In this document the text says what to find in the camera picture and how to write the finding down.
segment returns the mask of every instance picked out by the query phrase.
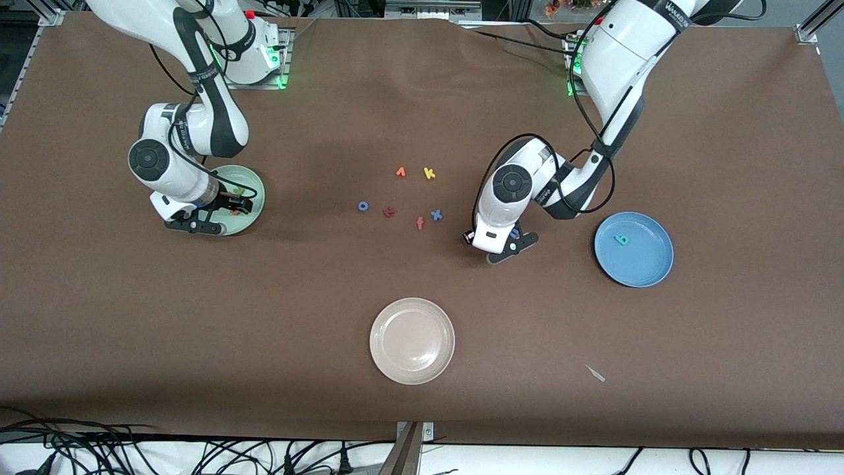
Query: white floor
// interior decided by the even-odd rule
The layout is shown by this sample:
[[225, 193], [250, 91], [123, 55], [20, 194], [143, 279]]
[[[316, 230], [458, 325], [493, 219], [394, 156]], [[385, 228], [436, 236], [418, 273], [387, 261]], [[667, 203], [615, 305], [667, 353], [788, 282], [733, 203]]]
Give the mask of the white floor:
[[[254, 443], [245, 442], [238, 447], [245, 448]], [[307, 443], [296, 443], [294, 453]], [[179, 475], [192, 472], [203, 454], [205, 444], [200, 442], [144, 442], [141, 450], [159, 475]], [[312, 462], [339, 448], [338, 442], [326, 442], [311, 450], [296, 467], [303, 470]], [[381, 444], [361, 447], [349, 452], [353, 467], [367, 467], [380, 464], [387, 458], [392, 445]], [[273, 442], [272, 448], [263, 445], [252, 455], [263, 461], [268, 468], [269, 451], [277, 467], [284, 458], [287, 442]], [[437, 475], [457, 469], [456, 475], [489, 475], [494, 473], [532, 475], [613, 475], [624, 468], [635, 449], [593, 448], [593, 447], [530, 447], [493, 445], [426, 445], [421, 457], [420, 475]], [[0, 475], [14, 475], [23, 470], [36, 469], [51, 454], [41, 444], [9, 444], [0, 446]], [[684, 449], [645, 449], [629, 475], [696, 475]], [[739, 475], [744, 452], [741, 450], [706, 450], [713, 475]], [[230, 461], [232, 455], [221, 456], [202, 470], [202, 473], [216, 473], [218, 468]], [[95, 469], [93, 457], [88, 454], [79, 460]], [[151, 471], [132, 450], [130, 461], [135, 473], [151, 475]], [[339, 457], [327, 461], [335, 469]], [[252, 475], [256, 473], [251, 463], [241, 463], [225, 470], [231, 475]], [[844, 454], [809, 453], [799, 451], [755, 450], [752, 452], [747, 475], [841, 475], [844, 473]], [[71, 465], [57, 458], [52, 475], [72, 475]]]

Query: wire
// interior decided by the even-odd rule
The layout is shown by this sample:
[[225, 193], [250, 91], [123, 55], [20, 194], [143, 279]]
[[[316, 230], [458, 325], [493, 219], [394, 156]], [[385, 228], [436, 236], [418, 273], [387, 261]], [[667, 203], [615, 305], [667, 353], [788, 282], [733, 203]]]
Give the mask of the wire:
[[[372, 440], [371, 442], [364, 442], [362, 444], [352, 445], [351, 447], [347, 447], [346, 450], [357, 449], [358, 447], [364, 447], [364, 446], [367, 446], [367, 445], [374, 445], [374, 444], [394, 444], [395, 442], [396, 442], [395, 440]], [[323, 458], [319, 459], [318, 461], [313, 462], [305, 470], [299, 472], [298, 475], [301, 475], [302, 473], [306, 473], [309, 470], [311, 470], [313, 467], [321, 465], [324, 461], [330, 459], [331, 457], [340, 455], [340, 452], [342, 450], [343, 449], [334, 451], [334, 452], [328, 454], [327, 456], [324, 456]]]
[[291, 440], [291, 441], [287, 444], [287, 452], [285, 453], [285, 455], [287, 456], [287, 458], [291, 458], [291, 457], [292, 457], [292, 456], [290, 455], [290, 447], [293, 447], [293, 444], [294, 444], [295, 442], [296, 442], [296, 440]]
[[508, 38], [506, 36], [495, 35], [493, 33], [487, 33], [486, 31], [477, 31], [477, 30], [473, 30], [473, 31], [475, 33], [479, 34], [479, 35], [488, 36], [490, 38], [497, 38], [499, 40], [509, 41], [511, 43], [517, 43], [519, 45], [530, 46], [531, 48], [538, 48], [540, 50], [558, 52], [558, 53], [564, 54], [566, 56], [572, 56], [571, 52], [564, 51], [564, 50], [561, 50], [561, 49], [558, 49], [558, 48], [552, 48], [552, 47], [549, 47], [549, 46], [537, 45], [536, 43], [529, 43], [527, 41], [516, 40], [515, 38]]
[[193, 468], [191, 475], [201, 474], [203, 472], [203, 469], [205, 467], [207, 467], [208, 464], [211, 463], [211, 461], [213, 459], [222, 455], [223, 452], [226, 449], [229, 449], [230, 447], [237, 445], [237, 442], [229, 442], [228, 443], [229, 445], [226, 445], [226, 444], [227, 444], [226, 442], [223, 442], [222, 444], [216, 444], [214, 442], [211, 442], [210, 440], [205, 442], [205, 449], [206, 450], [207, 450], [209, 445], [213, 445], [214, 448], [210, 452], [208, 452], [207, 454], [205, 453], [205, 450], [203, 450], [203, 456], [202, 456], [202, 458], [199, 459], [199, 463]]
[[[519, 134], [519, 135], [513, 137], [512, 139], [507, 140], [506, 143], [504, 143], [501, 146], [501, 148], [499, 148], [498, 151], [495, 153], [495, 155], [492, 157], [492, 161], [490, 161], [490, 164], [486, 167], [486, 171], [484, 172], [484, 176], [481, 178], [480, 186], [478, 187], [478, 194], [475, 195], [474, 206], [472, 207], [472, 219], [471, 219], [470, 222], [472, 223], [473, 229], [477, 225], [475, 218], [477, 217], [477, 214], [478, 214], [478, 202], [480, 201], [480, 194], [484, 191], [484, 185], [486, 184], [486, 178], [487, 178], [487, 175], [490, 174], [490, 170], [492, 169], [493, 164], [498, 160], [498, 157], [501, 155], [501, 153], [508, 146], [510, 146], [513, 142], [515, 142], [519, 139], [523, 139], [525, 137], [531, 137], [531, 138], [538, 139], [538, 140], [542, 141], [542, 143], [546, 147], [548, 147], [548, 150], [550, 151], [551, 156], [554, 157], [554, 163], [555, 163], [556, 169], [557, 170], [560, 169], [560, 163], [557, 161], [557, 152], [554, 150], [554, 146], [551, 145], [551, 143], [545, 137], [543, 137], [539, 134], [533, 134], [533, 133], [528, 132], [528, 133], [525, 133], [525, 134]], [[574, 161], [575, 158], [577, 158], [581, 153], [583, 153], [584, 151], [589, 151], [589, 150], [590, 149], [581, 150], [569, 162]], [[605, 156], [604, 159], [606, 159], [607, 163], [609, 164], [609, 172], [610, 172], [610, 176], [612, 177], [612, 184], [610, 185], [609, 193], [607, 193], [607, 197], [603, 199], [603, 201], [601, 202], [600, 205], [597, 205], [594, 208], [591, 208], [590, 210], [578, 210], [577, 208], [572, 206], [565, 199], [565, 196], [563, 195], [562, 185], [560, 183], [557, 183], [557, 189], [560, 192], [560, 201], [563, 203], [563, 205], [565, 205], [566, 208], [569, 209], [569, 211], [572, 211], [572, 212], [575, 212], [575, 213], [578, 213], [578, 214], [584, 214], [584, 215], [587, 215], [589, 213], [594, 213], [595, 211], [598, 211], [601, 208], [603, 208], [604, 206], [606, 206], [606, 204], [609, 203], [609, 201], [613, 198], [613, 195], [615, 194], [615, 165], [613, 164], [613, 160], [611, 158], [609, 158], [608, 156]]]
[[153, 52], [155, 61], [159, 64], [159, 66], [161, 66], [161, 69], [164, 71], [164, 74], [167, 74], [167, 77], [170, 78], [170, 81], [173, 81], [173, 84], [175, 84], [177, 88], [181, 89], [182, 92], [189, 96], [192, 96], [193, 93], [185, 89], [185, 87], [179, 84], [179, 81], [177, 81], [176, 78], [173, 77], [173, 74], [170, 74], [170, 71], [168, 71], [164, 63], [161, 62], [161, 58], [158, 56], [158, 52], [155, 51], [155, 46], [153, 46], [152, 43], [149, 43], [149, 50]]
[[[196, 101], [196, 99], [197, 99], [197, 94], [194, 94], [193, 97], [191, 97], [190, 102], [187, 103], [187, 107], [185, 108], [185, 111], [184, 111], [184, 113], [186, 115], [187, 115], [187, 111], [190, 110], [191, 106]], [[198, 164], [192, 158], [189, 158], [186, 155], [184, 155], [183, 153], [181, 153], [181, 151], [178, 148], [176, 148], [176, 146], [173, 144], [173, 130], [176, 128], [176, 124], [177, 124], [177, 121], [174, 120], [173, 123], [170, 124], [170, 128], [167, 130], [167, 144], [170, 146], [171, 149], [173, 149], [173, 151], [176, 152], [176, 154], [178, 156], [180, 156], [185, 162], [187, 162], [188, 165], [196, 168], [200, 172], [205, 173], [206, 175], [208, 175], [212, 178], [216, 178], [217, 180], [219, 180], [223, 183], [228, 183], [229, 185], [236, 186], [238, 188], [248, 189], [249, 191], [251, 191], [253, 193], [252, 196], [243, 196], [242, 198], [251, 199], [251, 198], [255, 198], [256, 196], [258, 196], [258, 191], [256, 189], [254, 189], [250, 186], [246, 186], [245, 184], [242, 184], [242, 183], [233, 182], [233, 181], [229, 180], [228, 178], [223, 178], [223, 177], [217, 175], [216, 173], [209, 171], [208, 168], [205, 168], [202, 165]]]
[[[589, 26], [587, 26], [586, 29], [583, 30], [583, 33], [581, 33], [580, 38], [578, 38], [574, 51], [571, 52], [572, 57], [577, 58], [577, 51], [580, 50], [580, 47], [583, 44], [583, 40], [586, 39], [586, 34], [598, 22], [598, 19], [603, 18], [603, 16], [606, 15], [618, 1], [619, 0], [610, 0], [610, 2], [604, 5], [604, 7], [601, 8], [601, 11], [598, 12], [597, 15], [595, 15], [595, 18], [593, 18], [592, 21], [589, 22]], [[571, 65], [571, 67], [569, 67], [568, 75], [569, 84], [571, 85], [572, 95], [575, 97], [575, 103], [577, 104], [577, 108], [580, 109], [581, 115], [586, 120], [586, 123], [589, 125], [589, 128], [595, 134], [595, 139], [598, 140], [598, 143], [603, 145], [601, 133], [598, 132], [598, 128], [596, 128], [595, 124], [592, 123], [592, 119], [589, 118], [589, 114], [587, 114], [586, 109], [583, 108], [583, 104], [581, 104], [580, 97], [577, 95], [577, 91], [575, 90], [574, 65]]]
[[[703, 464], [704, 464], [704, 467], [706, 468], [706, 473], [701, 472], [700, 468], [698, 468], [698, 466], [697, 466], [697, 463], [695, 463], [695, 452], [701, 453], [701, 456], [703, 457]], [[703, 453], [702, 449], [698, 449], [698, 448], [689, 449], [689, 463], [691, 463], [691, 467], [695, 469], [695, 472], [697, 472], [698, 475], [712, 475], [712, 470], [710, 470], [710, 468], [709, 468], [709, 459], [706, 458], [706, 454]]]
[[[134, 467], [130, 462], [130, 458], [126, 451], [126, 444], [121, 439], [121, 436], [129, 438], [129, 445], [133, 446], [138, 454], [144, 459], [152, 473], [157, 472], [149, 465], [149, 461], [139, 449], [137, 442], [132, 437], [132, 424], [122, 425], [108, 425], [96, 423], [91, 421], [80, 421], [77, 419], [66, 418], [39, 418], [31, 412], [26, 412], [16, 407], [0, 406], [0, 409], [10, 412], [16, 412], [27, 417], [27, 419], [17, 423], [11, 423], [0, 428], [0, 433], [16, 433], [29, 434], [27, 437], [19, 437], [12, 441], [31, 440], [35, 437], [43, 437], [42, 444], [47, 449], [53, 449], [54, 455], [62, 456], [71, 462], [71, 468], [74, 474], [81, 469], [86, 475], [108, 473], [110, 475], [132, 475], [135, 473]], [[97, 434], [79, 434], [69, 433], [61, 430], [59, 424], [72, 424], [74, 426], [82, 426], [86, 428], [93, 428], [104, 430], [104, 433]], [[88, 451], [97, 462], [97, 468], [91, 471], [81, 461], [73, 455], [71, 450], [84, 449]]]
[[[211, 14], [211, 11], [208, 10], [208, 7], [206, 7], [205, 4], [200, 2], [199, 0], [193, 0], [193, 1], [197, 5], [202, 7], [202, 9], [205, 11], [205, 13], [208, 14], [208, 17], [211, 19], [211, 21], [214, 22], [214, 26], [217, 27], [217, 31], [219, 32], [220, 40], [223, 42], [223, 48], [226, 49], [226, 50], [229, 49], [229, 45], [225, 40], [225, 35], [223, 34], [223, 30], [220, 28], [219, 24], [217, 23], [217, 20], [214, 19], [214, 16]], [[176, 80], [170, 74], [170, 71], [168, 71], [167, 68], [165, 68], [164, 64], [161, 62], [160, 58], [158, 57], [158, 54], [155, 52], [155, 48], [152, 45], [149, 45], [149, 48], [152, 50], [153, 55], [155, 56], [155, 60], [158, 61], [159, 66], [161, 66], [161, 68], [164, 69], [164, 72], [167, 74], [167, 77], [169, 77], [170, 80], [173, 81], [173, 84], [179, 86], [179, 89], [181, 89], [181, 90], [185, 91], [187, 94], [191, 95], [191, 100], [187, 103], [187, 107], [185, 108], [185, 111], [184, 111], [184, 113], [187, 115], [187, 111], [190, 110], [191, 106], [193, 106], [193, 104], [197, 100], [197, 97], [199, 96], [199, 90], [194, 90], [191, 93], [188, 90], [186, 90], [185, 88], [183, 88], [178, 82], [176, 82]], [[225, 72], [226, 72], [226, 69], [228, 67], [229, 67], [229, 60], [228, 60], [228, 58], [226, 58], [225, 64], [223, 65], [223, 77], [225, 77]], [[178, 156], [180, 156], [184, 161], [186, 161], [191, 167], [197, 168], [199, 171], [209, 175], [210, 177], [216, 178], [220, 182], [228, 183], [229, 185], [232, 185], [232, 186], [235, 186], [235, 187], [238, 187], [238, 188], [248, 189], [249, 191], [254, 193], [253, 196], [245, 196], [243, 198], [250, 199], [250, 198], [255, 198], [258, 195], [258, 191], [255, 190], [254, 188], [246, 186], [242, 183], [233, 182], [233, 181], [229, 180], [228, 178], [219, 177], [217, 174], [215, 174], [215, 173], [209, 171], [207, 168], [205, 168], [203, 166], [203, 164], [205, 163], [205, 159], [208, 156], [203, 157], [202, 164], [199, 164], [195, 160], [188, 158], [187, 156], [182, 154], [181, 151], [179, 149], [177, 149], [173, 144], [173, 130], [175, 128], [176, 128], [176, 121], [173, 121], [173, 123], [170, 125], [170, 128], [167, 130], [167, 143], [171, 147], [171, 149], [173, 149], [176, 152], [176, 154]]]
[[530, 18], [519, 19], [519, 20], [517, 20], [517, 22], [518, 23], [529, 23], [529, 24], [539, 28], [539, 30], [542, 31], [545, 35], [548, 35], [552, 38], [556, 38], [557, 40], [564, 40], [566, 35], [571, 35], [572, 33], [577, 32], [577, 30], [574, 30], [574, 31], [569, 31], [568, 33], [554, 33], [553, 31], [545, 28], [545, 25], [542, 25], [541, 23], [539, 23], [535, 19], [530, 19]]
[[322, 442], [325, 442], [325, 440], [314, 440], [313, 442], [311, 442], [311, 444], [310, 444], [310, 445], [308, 445], [308, 446], [307, 446], [307, 447], [305, 447], [304, 449], [299, 450], [298, 452], [296, 452], [296, 455], [294, 455], [294, 456], [293, 456], [293, 459], [294, 459], [294, 460], [293, 460], [293, 467], [296, 467], [296, 464], [297, 464], [297, 463], [299, 463], [300, 461], [302, 461], [302, 457], [304, 457], [304, 456], [305, 456], [305, 454], [306, 454], [306, 453], [307, 453], [310, 449], [313, 449], [314, 447], [316, 447], [317, 445], [321, 444]]
[[691, 17], [691, 20], [693, 22], [697, 23], [698, 21], [700, 21], [704, 18], [720, 17], [719, 20], [725, 19], [725, 18], [732, 18], [732, 19], [742, 19], [744, 21], [756, 21], [756, 20], [762, 19], [762, 17], [764, 17], [765, 14], [768, 13], [768, 1], [767, 0], [760, 0], [760, 3], [761, 3], [761, 6], [762, 6], [762, 11], [756, 16], [738, 15], [738, 14], [731, 14], [729, 12], [726, 12], [726, 13], [719, 13], [719, 14], [699, 14], [699, 15]]
[[750, 449], [744, 449], [744, 463], [741, 466], [741, 475], [746, 475], [747, 466], [750, 463]]
[[641, 454], [641, 452], [643, 450], [645, 450], [645, 447], [639, 447], [638, 449], [636, 449], [636, 452], [627, 461], [627, 465], [625, 465], [625, 467], [621, 470], [621, 472], [618, 472], [615, 475], [627, 475], [627, 472], [630, 470], [631, 467], [633, 467], [633, 462], [636, 461], [636, 458], [639, 457], [639, 454]]
[[[269, 440], [262, 440], [261, 442], [258, 442], [257, 444], [253, 445], [252, 447], [249, 447], [248, 449], [246, 449], [242, 452], [238, 452], [237, 456], [235, 458], [231, 459], [228, 463], [226, 463], [225, 465], [218, 468], [216, 473], [218, 475], [220, 475], [221, 473], [225, 472], [225, 470], [227, 468], [233, 467], [234, 465], [237, 465], [238, 463], [244, 463], [244, 462], [251, 462], [254, 465], [256, 475], [258, 474], [258, 467], [264, 468], [265, 471], [269, 472], [269, 470], [261, 463], [261, 461], [259, 461], [256, 457], [248, 455], [249, 452], [255, 450], [256, 448], [260, 447], [261, 445], [266, 444], [267, 446], [269, 446], [269, 442], [270, 442]], [[270, 451], [270, 457], [271, 457], [270, 462], [269, 462], [269, 468], [270, 469], [273, 468], [272, 454], [273, 454], [273, 452]]]
[[305, 469], [305, 471], [299, 472], [299, 475], [302, 475], [303, 473], [313, 472], [314, 470], [317, 470], [318, 468], [327, 468], [328, 473], [330, 473], [331, 475], [334, 475], [334, 469], [331, 468], [331, 466], [324, 465], [324, 464], [323, 465], [317, 465], [316, 467], [313, 467], [313, 468], [307, 468], [307, 469]]

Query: metal frame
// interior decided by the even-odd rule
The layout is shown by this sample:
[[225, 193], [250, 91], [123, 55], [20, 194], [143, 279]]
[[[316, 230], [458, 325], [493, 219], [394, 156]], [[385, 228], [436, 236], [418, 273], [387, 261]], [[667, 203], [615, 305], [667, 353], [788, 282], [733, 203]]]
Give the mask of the metal frame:
[[484, 17], [481, 10], [480, 0], [386, 0], [384, 18], [438, 18], [460, 23], [482, 20]]
[[[398, 423], [396, 426], [396, 438], [402, 435], [402, 431], [408, 423]], [[434, 440], [434, 423], [422, 423], [422, 441], [432, 442]]]
[[533, 8], [533, 0], [509, 0], [509, 20], [530, 18], [530, 9]]
[[803, 23], [794, 27], [794, 35], [802, 45], [818, 42], [816, 33], [844, 9], [844, 0], [824, 0]]
[[419, 471], [419, 458], [422, 455], [422, 439], [425, 437], [426, 423], [399, 423], [401, 434], [390, 449], [390, 454], [378, 471], [378, 475], [416, 475]]
[[24, 82], [26, 70], [30, 68], [30, 61], [32, 61], [32, 57], [35, 55], [35, 47], [38, 46], [38, 41], [41, 39], [41, 34], [44, 33], [44, 29], [44, 26], [38, 28], [38, 31], [35, 33], [35, 38], [32, 39], [32, 46], [30, 46], [30, 50], [26, 53], [24, 66], [20, 69], [18, 79], [14, 82], [14, 89], [12, 89], [12, 94], [8, 96], [8, 104], [6, 104], [6, 108], [3, 109], [3, 115], [0, 116], [0, 133], [3, 131], [3, 126], [6, 125], [6, 119], [8, 117], [8, 114], [12, 111], [12, 105], [14, 104], [15, 98], [18, 96], [18, 90], [20, 90], [20, 85]]
[[36, 14], [39, 26], [58, 26], [62, 24], [64, 12], [86, 8], [84, 0], [26, 0]]
[[290, 62], [293, 61], [293, 44], [296, 39], [296, 28], [280, 28], [276, 26], [275, 37], [270, 38], [272, 43], [281, 46], [278, 51], [279, 68], [269, 74], [266, 78], [253, 85], [242, 85], [226, 79], [225, 83], [229, 89], [259, 89], [277, 90], [287, 88], [287, 81], [290, 76]]

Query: green led light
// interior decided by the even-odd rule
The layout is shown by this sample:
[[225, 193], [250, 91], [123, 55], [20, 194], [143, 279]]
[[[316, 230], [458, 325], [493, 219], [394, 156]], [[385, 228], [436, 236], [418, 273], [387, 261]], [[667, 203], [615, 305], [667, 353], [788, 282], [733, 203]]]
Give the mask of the green led light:
[[208, 49], [210, 49], [210, 50], [211, 50], [211, 56], [213, 56], [213, 57], [214, 57], [214, 61], [216, 61], [216, 62], [217, 62], [217, 66], [220, 66], [220, 67], [222, 68], [222, 67], [223, 67], [223, 62], [222, 62], [222, 61], [220, 61], [219, 56], [217, 56], [217, 52], [216, 52], [216, 51], [215, 51], [212, 47], [209, 47]]
[[577, 49], [577, 57], [574, 60], [574, 63], [571, 65], [571, 72], [577, 74], [578, 76], [581, 74], [581, 63], [583, 60], [583, 50], [586, 49], [586, 44], [589, 40], [584, 39], [581, 47]]
[[267, 60], [267, 65], [270, 68], [277, 68], [279, 65], [279, 54], [273, 48], [264, 48], [261, 50], [264, 59]]

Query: white plate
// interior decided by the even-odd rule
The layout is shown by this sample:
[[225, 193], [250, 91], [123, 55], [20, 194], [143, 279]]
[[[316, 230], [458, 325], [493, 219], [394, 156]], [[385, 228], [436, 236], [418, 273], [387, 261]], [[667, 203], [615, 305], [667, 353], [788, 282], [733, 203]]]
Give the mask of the white plate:
[[370, 333], [375, 365], [389, 379], [421, 385], [445, 371], [454, 354], [454, 327], [448, 315], [423, 298], [387, 305]]

